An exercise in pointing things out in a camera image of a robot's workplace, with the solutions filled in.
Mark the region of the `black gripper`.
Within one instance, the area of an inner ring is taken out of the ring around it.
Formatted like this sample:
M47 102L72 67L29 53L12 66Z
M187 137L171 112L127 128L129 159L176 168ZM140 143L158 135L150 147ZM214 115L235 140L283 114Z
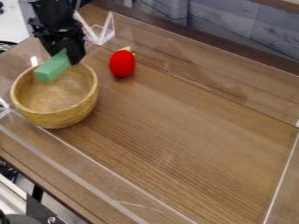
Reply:
M65 47L69 63L79 64L87 54L85 40L71 0L29 0L28 3L36 15L28 24L48 54L53 56Z

